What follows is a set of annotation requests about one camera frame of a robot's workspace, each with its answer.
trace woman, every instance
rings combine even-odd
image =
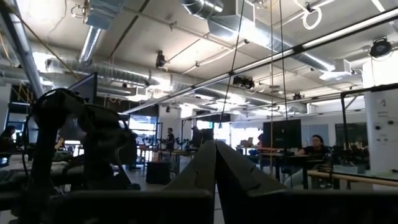
[[[317,134],[314,134],[311,138],[312,145],[307,146],[298,152],[296,155],[309,155],[319,159],[324,159],[325,155],[330,153],[329,150],[323,145],[323,138]],[[294,188],[295,186],[303,183],[303,170],[299,170],[285,181],[287,188]],[[311,189],[311,181],[308,178],[308,188]]]
[[[260,134],[257,139],[259,140],[259,142],[257,143],[257,147],[261,147],[262,146],[262,134]]]
[[[15,149],[15,143],[12,135],[15,134],[14,126],[7,126],[0,135],[0,152],[12,152]]]

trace white pillar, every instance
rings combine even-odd
[[[5,86],[0,86],[0,128],[1,131],[6,127],[8,104],[11,96],[11,84],[7,83]]]
[[[363,65],[364,88],[398,83],[398,54],[382,61]],[[398,90],[365,93],[370,166],[373,174],[398,169]],[[373,185],[374,190],[398,190],[395,187]]]

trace black box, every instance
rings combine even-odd
[[[170,179],[170,162],[148,162],[147,179],[148,184],[166,185]]]

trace glass wall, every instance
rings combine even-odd
[[[213,122],[211,121],[197,121],[197,127],[199,130],[201,129],[208,129],[208,128],[213,128]]]
[[[231,145],[231,124],[229,123],[214,123],[214,139],[225,142]]]
[[[137,143],[152,146],[156,144],[157,117],[130,115],[129,129],[138,135]]]
[[[253,138],[253,144],[256,145],[260,134],[262,134],[261,128],[231,128],[231,146],[236,147],[242,140],[249,138]]]

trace dark hair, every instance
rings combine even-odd
[[[2,138],[11,138],[12,136],[12,130],[15,130],[16,128],[12,125],[9,125],[5,128],[5,130],[1,133]]]
[[[311,138],[318,138],[319,141],[323,144],[323,138],[320,135],[314,134]]]

